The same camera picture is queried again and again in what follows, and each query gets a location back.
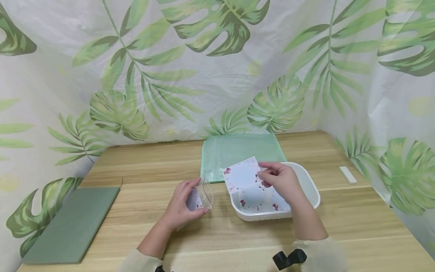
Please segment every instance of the wooden table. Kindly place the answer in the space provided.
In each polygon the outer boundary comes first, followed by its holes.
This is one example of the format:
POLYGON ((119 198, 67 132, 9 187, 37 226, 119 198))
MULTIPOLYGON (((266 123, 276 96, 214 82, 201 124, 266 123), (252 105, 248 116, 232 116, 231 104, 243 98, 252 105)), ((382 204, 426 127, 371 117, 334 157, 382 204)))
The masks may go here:
MULTIPOLYGON (((286 158, 305 167, 316 183, 321 195, 317 212, 345 249, 351 271, 435 271, 431 257, 328 134, 312 131, 277 138, 286 158), (339 166, 347 166, 358 183, 348 184, 339 166)), ((202 142, 108 148, 81 187, 124 183, 82 263, 22 265, 19 271, 116 271, 163 214, 176 184, 199 175, 202 142)), ((165 270, 277 271, 272 256, 280 250, 291 252, 292 220, 244 222, 235 214, 225 185, 212 184, 212 189, 213 210, 173 234, 165 270)))

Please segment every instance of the tropical leaf curtain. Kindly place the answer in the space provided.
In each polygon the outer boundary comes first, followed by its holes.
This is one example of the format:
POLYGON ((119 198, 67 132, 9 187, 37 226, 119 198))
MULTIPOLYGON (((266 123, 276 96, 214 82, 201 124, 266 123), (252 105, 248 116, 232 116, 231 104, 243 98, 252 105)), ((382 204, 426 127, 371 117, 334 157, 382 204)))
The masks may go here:
POLYGON ((0 271, 108 146, 324 130, 435 258, 433 0, 0 0, 0 271))

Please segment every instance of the cream sleeve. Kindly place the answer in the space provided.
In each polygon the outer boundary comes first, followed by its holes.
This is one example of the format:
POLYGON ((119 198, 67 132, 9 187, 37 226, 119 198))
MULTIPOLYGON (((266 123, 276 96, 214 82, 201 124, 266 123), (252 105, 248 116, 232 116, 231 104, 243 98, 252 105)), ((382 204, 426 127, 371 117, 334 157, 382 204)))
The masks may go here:
POLYGON ((118 272, 154 272, 163 262, 155 257, 145 256, 137 249, 127 255, 118 272))
POLYGON ((294 248, 302 249, 307 260, 301 264, 302 272, 347 272, 346 256, 331 237, 320 241, 300 241, 294 248))

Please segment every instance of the monstera leaf print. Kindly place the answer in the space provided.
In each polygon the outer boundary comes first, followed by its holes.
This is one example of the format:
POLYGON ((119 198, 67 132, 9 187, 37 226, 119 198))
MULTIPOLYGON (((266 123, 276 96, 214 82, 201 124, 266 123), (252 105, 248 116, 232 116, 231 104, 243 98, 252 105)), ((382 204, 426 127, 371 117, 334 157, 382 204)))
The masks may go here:
POLYGON ((56 165, 64 165, 80 158, 87 157, 92 163, 91 157, 98 157, 106 149, 101 133, 101 128, 95 125, 93 120, 89 120, 89 111, 85 111, 74 122, 73 116, 68 115, 66 119, 59 114, 59 121, 62 124, 65 132, 69 136, 57 132, 52 128, 48 128, 51 136, 66 144, 66 147, 51 147, 50 149, 63 154, 71 154, 71 156, 60 160, 56 165))
MULTIPOLYGON (((157 0, 159 3, 173 3, 177 0, 157 0)), ((222 33, 227 39, 208 56, 223 56, 238 53, 249 40, 251 33, 246 23, 259 24, 269 9, 270 0, 257 8, 261 0, 188 0, 161 9, 163 16, 174 25, 181 39, 192 39, 186 45, 195 52, 203 52, 222 33), (207 9, 207 15, 193 24, 178 24, 181 20, 207 9)))
POLYGON ((196 74, 196 71, 187 69, 149 71, 149 67, 163 66, 178 59, 186 50, 186 46, 181 45, 158 54, 147 54, 147 49, 157 48, 155 45, 167 33, 171 24, 166 19, 160 18, 145 26, 139 34, 126 35, 131 30, 139 28, 139 22, 147 11, 148 0, 132 0, 120 27, 115 23, 106 0, 103 0, 102 3, 114 33, 85 44, 75 55, 73 66, 95 61, 111 48, 118 46, 103 70, 101 77, 103 89, 111 91, 117 83, 122 84, 119 82, 120 78, 125 78, 124 86, 128 100, 136 101, 137 94, 142 93, 148 111, 159 121, 161 121, 162 114, 167 114, 175 119, 181 115, 193 121, 191 113, 202 113, 203 111, 183 97, 198 96, 204 92, 177 86, 172 82, 190 78, 196 74), (139 86, 139 82, 135 82, 135 73, 139 74, 141 81, 140 91, 136 88, 139 86))
POLYGON ((36 51, 36 44, 13 24, 1 3, 0 28, 6 33, 6 39, 0 40, 0 55, 16 56, 36 51))
POLYGON ((261 91, 248 108, 251 125, 270 133, 290 129, 302 116, 305 105, 301 81, 296 75, 282 76, 267 91, 261 91))
POLYGON ((371 181, 371 175, 367 166, 372 168, 376 174, 378 173, 379 156, 376 155, 376 151, 379 148, 371 144, 368 132, 364 133, 361 139, 359 139, 357 126, 354 126, 353 137, 349 131, 346 133, 346 146, 338 138, 335 138, 335 142, 347 157, 357 165, 364 177, 371 181))
POLYGON ((388 69, 422 77, 435 71, 435 1, 433 0, 387 0, 387 20, 382 31, 378 56, 389 55, 390 61, 379 64, 388 69), (402 22, 394 19, 401 14, 412 14, 402 22), (418 53, 404 51, 422 47, 418 53))
MULTIPOLYGON (((12 107, 20 99, 0 99, 0 112, 12 107)), ((27 131, 33 127, 32 124, 16 123, 16 124, 0 124, 0 135, 9 135, 27 131)), ((11 137, 0 138, 0 148, 30 148, 33 145, 11 137)), ((0 161, 8 160, 8 158, 0 156, 0 161)))
POLYGON ((313 109, 321 95, 323 105, 329 108, 330 100, 337 108, 338 112, 344 117, 346 115, 345 106, 357 111, 354 99, 348 90, 353 90, 357 94, 363 93, 363 86, 352 78, 353 74, 367 75, 371 73, 368 64, 361 61, 348 60, 349 54, 364 53, 376 50, 378 41, 365 40, 355 42, 343 42, 348 37, 358 34, 375 23, 385 18, 385 10, 377 9, 356 16, 358 11, 367 6, 370 0, 353 0, 342 12, 335 16, 337 0, 334 1, 331 20, 328 24, 319 24, 309 27, 299 33, 285 48, 284 52, 290 51, 314 37, 320 39, 311 43, 292 63, 289 73, 296 73, 313 59, 317 58, 308 70, 302 84, 304 89, 308 89, 316 77, 313 109), (336 25, 344 20, 343 27, 336 25))
POLYGON ((394 138, 381 156, 381 179, 392 204, 405 214, 423 215, 435 208, 435 153, 425 143, 394 138))
POLYGON ((90 99, 90 118, 104 130, 122 132, 131 140, 145 140, 148 125, 145 117, 135 107, 130 107, 126 96, 119 91, 99 92, 90 99))
POLYGON ((32 212, 33 198, 37 189, 23 199, 15 212, 7 219, 6 227, 15 238, 27 237, 20 247, 20 255, 24 255, 33 246, 51 220, 56 216, 68 192, 75 190, 83 178, 66 178, 52 181, 42 190, 41 212, 34 215, 32 212))
POLYGON ((216 124, 213 117, 210 117, 210 128, 206 128, 205 130, 209 135, 225 135, 249 132, 251 129, 245 127, 245 125, 249 124, 249 121, 246 119, 248 116, 246 110, 247 107, 241 108, 238 111, 231 110, 230 112, 227 112, 227 110, 225 110, 221 116, 220 127, 216 124))

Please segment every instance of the person's right hand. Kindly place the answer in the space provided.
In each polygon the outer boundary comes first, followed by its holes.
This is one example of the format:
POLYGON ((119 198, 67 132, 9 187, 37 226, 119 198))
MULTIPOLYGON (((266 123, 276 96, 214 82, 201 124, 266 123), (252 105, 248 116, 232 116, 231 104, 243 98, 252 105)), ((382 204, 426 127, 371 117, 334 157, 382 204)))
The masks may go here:
POLYGON ((304 195, 298 177, 290 166, 279 162, 259 162, 258 165, 267 168, 258 172, 262 184, 267 188, 273 186, 287 203, 294 197, 304 195))

